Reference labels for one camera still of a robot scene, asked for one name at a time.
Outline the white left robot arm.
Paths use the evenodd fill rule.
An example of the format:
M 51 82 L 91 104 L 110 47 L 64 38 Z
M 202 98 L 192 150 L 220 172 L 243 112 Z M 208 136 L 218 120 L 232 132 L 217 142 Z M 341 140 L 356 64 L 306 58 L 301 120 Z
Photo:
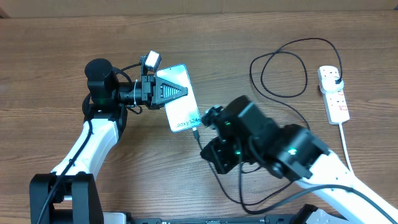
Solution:
M 29 184 L 32 223 L 132 223 L 129 212 L 104 212 L 95 179 L 118 143 L 127 113 L 142 107 L 158 110 L 187 96 L 187 87 L 157 77 L 161 61 L 155 52 L 142 56 L 137 66 L 141 80 L 120 82 L 125 69 L 96 58 L 85 67 L 89 94 L 83 100 L 83 129 L 70 152 L 48 174 L 36 174 Z

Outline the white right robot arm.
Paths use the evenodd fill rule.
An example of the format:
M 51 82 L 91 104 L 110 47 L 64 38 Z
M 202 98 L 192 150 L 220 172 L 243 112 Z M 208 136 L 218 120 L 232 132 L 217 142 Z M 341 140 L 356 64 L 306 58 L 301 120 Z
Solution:
M 309 129 L 297 124 L 280 127 L 244 95 L 227 107 L 209 108 L 201 120 L 218 133 L 200 153 L 218 174 L 245 162 L 258 163 L 274 177 L 302 188 L 262 210 L 243 205 L 248 214 L 266 213 L 313 193 L 349 222 L 397 223 L 397 209 L 360 181 Z

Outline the blue Galaxy smartphone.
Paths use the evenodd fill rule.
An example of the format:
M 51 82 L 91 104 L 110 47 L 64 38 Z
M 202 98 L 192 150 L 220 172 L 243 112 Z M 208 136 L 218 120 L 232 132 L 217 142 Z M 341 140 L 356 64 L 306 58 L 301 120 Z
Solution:
M 165 104 L 165 112 L 172 132 L 180 132 L 201 125 L 201 116 L 185 64 L 163 68 L 156 75 L 164 80 L 187 87 L 188 94 Z

